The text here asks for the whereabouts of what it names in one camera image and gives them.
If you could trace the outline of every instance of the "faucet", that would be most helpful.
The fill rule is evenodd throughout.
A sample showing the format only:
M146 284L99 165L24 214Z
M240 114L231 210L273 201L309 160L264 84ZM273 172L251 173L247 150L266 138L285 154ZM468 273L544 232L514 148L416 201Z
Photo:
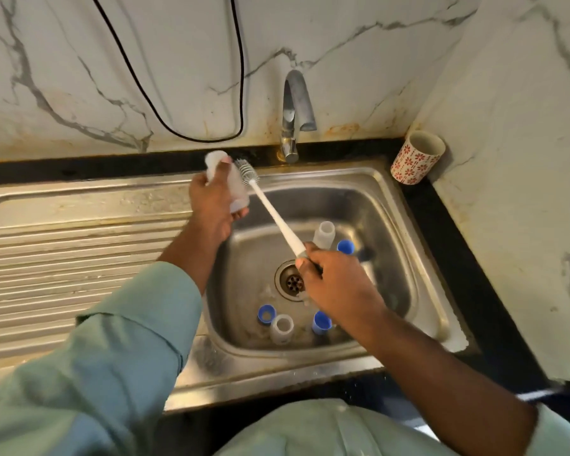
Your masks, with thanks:
M312 111L311 98L306 89L304 76L299 70L292 70L285 77L281 128L281 153L288 163L295 163L300 158L295 147L296 116L300 122L300 131L317 130L317 122L315 122L315 114Z

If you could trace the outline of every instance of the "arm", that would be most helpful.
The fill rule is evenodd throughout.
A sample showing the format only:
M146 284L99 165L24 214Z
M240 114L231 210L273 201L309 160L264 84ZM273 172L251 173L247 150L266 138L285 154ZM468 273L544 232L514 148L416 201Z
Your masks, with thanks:
M321 277L308 260L296 262L311 298L380 360L442 442L463 456L524 454L534 407L392 313L354 257L307 252L323 267Z
M229 168L221 163L209 185L194 178L192 218L159 262L81 314L61 347L0 383L0 454L149 453L235 218Z

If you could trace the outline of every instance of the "white cup with red flowers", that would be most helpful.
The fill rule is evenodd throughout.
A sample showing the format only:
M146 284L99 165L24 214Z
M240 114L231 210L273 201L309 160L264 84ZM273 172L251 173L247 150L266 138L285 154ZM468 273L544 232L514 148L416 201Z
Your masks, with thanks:
M412 131L391 166L400 183L414 185L429 172L446 151L446 143L427 131Z

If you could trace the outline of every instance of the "sleeve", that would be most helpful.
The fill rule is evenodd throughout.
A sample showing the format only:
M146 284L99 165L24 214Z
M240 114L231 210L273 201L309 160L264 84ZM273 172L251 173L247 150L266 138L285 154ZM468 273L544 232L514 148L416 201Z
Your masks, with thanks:
M157 262L81 314L0 383L0 455L148 453L201 308L192 279Z
M539 420L534 429L526 456L570 456L570 423L539 405Z

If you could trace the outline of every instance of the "white brush handle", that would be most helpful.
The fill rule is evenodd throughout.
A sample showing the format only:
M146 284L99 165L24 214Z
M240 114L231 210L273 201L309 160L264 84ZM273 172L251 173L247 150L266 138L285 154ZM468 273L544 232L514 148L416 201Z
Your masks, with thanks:
M279 229L281 229L281 233L283 234L283 237L285 237L285 240L287 241L289 247L291 248L291 251L294 252L296 257L300 256L302 253L304 253L305 255L306 247L302 243L302 240L300 240L298 236L294 233L294 231L291 230L291 228L287 225L287 222L283 221L281 214L279 214L275 210L274 206L272 206L270 201L266 198L266 195L264 195L264 192L262 192L258 184L254 180L250 180L249 185L251 186L253 191L256 192L258 198L264 204L264 206L272 216L272 219L275 220Z

